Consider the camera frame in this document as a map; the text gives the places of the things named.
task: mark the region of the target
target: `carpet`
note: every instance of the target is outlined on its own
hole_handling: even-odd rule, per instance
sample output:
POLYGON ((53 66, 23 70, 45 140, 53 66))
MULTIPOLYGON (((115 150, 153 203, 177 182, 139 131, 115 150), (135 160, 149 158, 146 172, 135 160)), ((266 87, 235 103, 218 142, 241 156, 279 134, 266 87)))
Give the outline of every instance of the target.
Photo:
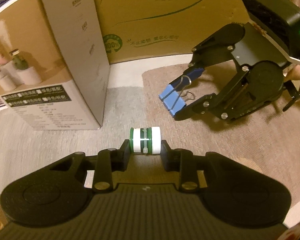
MULTIPOLYGON (((148 126, 160 126, 172 148, 195 155, 215 151, 283 183, 291 192, 292 206, 300 201, 300 104, 285 113, 288 94, 275 103, 233 122, 210 113, 174 121, 158 95, 180 76, 187 65, 172 65, 143 73, 148 126)), ((207 68, 189 90, 196 98, 218 93, 235 75, 233 62, 207 68)))

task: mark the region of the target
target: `screw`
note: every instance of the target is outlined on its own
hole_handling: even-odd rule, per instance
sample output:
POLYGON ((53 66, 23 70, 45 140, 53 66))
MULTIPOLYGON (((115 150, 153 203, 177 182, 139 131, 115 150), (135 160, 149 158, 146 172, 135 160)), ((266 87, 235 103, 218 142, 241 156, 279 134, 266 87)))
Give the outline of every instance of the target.
POLYGON ((228 118, 228 114, 227 114, 227 113, 221 114, 221 118, 222 118, 222 119, 227 119, 227 118, 228 118))
POLYGON ((185 190, 194 190, 198 187, 198 184, 192 181, 187 181, 185 183, 182 183, 181 187, 185 190))
POLYGON ((94 187, 97 189, 97 190, 106 190, 108 188, 110 188, 110 184, 108 182, 105 182, 105 181, 100 181, 100 182, 97 182, 94 187))
POLYGON ((242 70, 243 70, 244 72, 247 72, 247 71, 249 71, 249 67, 248 67, 248 66, 243 66, 243 67, 242 67, 242 70))

